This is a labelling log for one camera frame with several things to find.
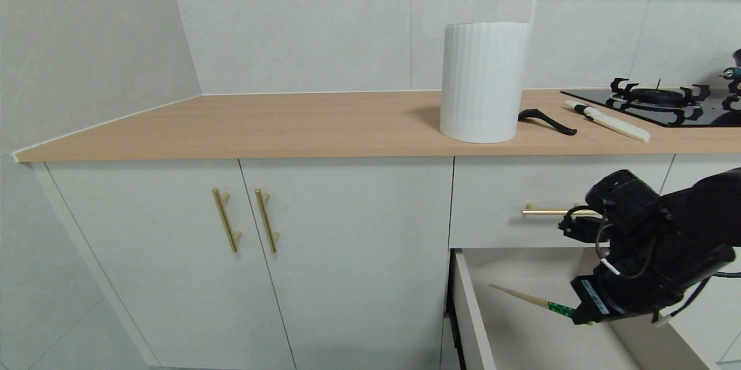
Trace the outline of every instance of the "drawer handle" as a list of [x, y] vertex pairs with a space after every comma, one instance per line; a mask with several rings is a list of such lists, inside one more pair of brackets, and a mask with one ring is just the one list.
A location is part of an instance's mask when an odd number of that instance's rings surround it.
[[[527, 202], [527, 205], [522, 210], [522, 215], [560, 215], [564, 216], [568, 212], [568, 209], [537, 209], [532, 202]], [[592, 215], [598, 215], [597, 212], [591, 211], [590, 209], [582, 209], [574, 212], [574, 216], [587, 217]]]
[[229, 199], [230, 193], [228, 192], [221, 193], [219, 192], [219, 188], [212, 189], [211, 193], [214, 194], [214, 201], [217, 203], [217, 209], [219, 210], [219, 216], [222, 217], [222, 224], [224, 225], [224, 230], [227, 232], [227, 240], [229, 240], [229, 247], [231, 247], [232, 253], [236, 253], [239, 251], [239, 249], [236, 247], [236, 242], [239, 241], [239, 237], [241, 236], [241, 231], [232, 233], [231, 225], [229, 224], [229, 218], [227, 217], [227, 212], [224, 209], [224, 204], [226, 203], [227, 199]]
[[276, 240], [278, 240], [280, 233], [278, 233], [278, 231], [273, 232], [272, 228], [270, 228], [270, 220], [267, 218], [267, 208], [265, 207], [265, 204], [267, 203], [267, 200], [270, 199], [270, 194], [267, 192], [263, 193], [261, 189], [255, 189], [255, 195], [257, 196], [257, 206], [260, 207], [260, 214], [262, 214], [262, 224], [265, 225], [267, 242], [270, 243], [270, 251], [275, 254], [278, 252], [278, 249], [276, 248]]

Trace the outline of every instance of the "open drawer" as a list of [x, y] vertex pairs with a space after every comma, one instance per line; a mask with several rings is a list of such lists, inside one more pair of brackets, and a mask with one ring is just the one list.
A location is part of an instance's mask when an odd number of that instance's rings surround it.
[[654, 328], [649, 316], [577, 326], [489, 286], [576, 307], [579, 298], [569, 282], [593, 268], [593, 250], [456, 249], [452, 261], [453, 325], [467, 370], [718, 370], [672, 325]]

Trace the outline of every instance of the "white cylindrical container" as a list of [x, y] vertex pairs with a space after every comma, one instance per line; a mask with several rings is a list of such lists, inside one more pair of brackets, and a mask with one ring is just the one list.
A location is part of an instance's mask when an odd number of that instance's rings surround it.
[[440, 131], [455, 140], [514, 137], [530, 23], [445, 27]]

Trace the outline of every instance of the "wooden countertop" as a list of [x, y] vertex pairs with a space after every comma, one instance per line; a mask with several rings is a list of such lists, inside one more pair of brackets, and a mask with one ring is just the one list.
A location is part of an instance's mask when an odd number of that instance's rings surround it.
[[557, 90], [529, 90], [539, 108], [577, 128], [519, 122], [510, 141], [477, 145], [438, 130], [440, 92], [197, 96], [16, 153], [19, 162], [288, 157], [741, 153], [739, 128], [664, 128], [600, 107], [648, 130], [643, 143], [593, 124]]

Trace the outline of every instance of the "gas stove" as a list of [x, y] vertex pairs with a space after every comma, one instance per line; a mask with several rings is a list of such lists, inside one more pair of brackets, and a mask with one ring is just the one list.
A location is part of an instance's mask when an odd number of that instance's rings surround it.
[[563, 90], [575, 98], [616, 109], [663, 127], [741, 127], [741, 93], [738, 85], [711, 90], [708, 85], [677, 89], [638, 87], [615, 78], [610, 90]]

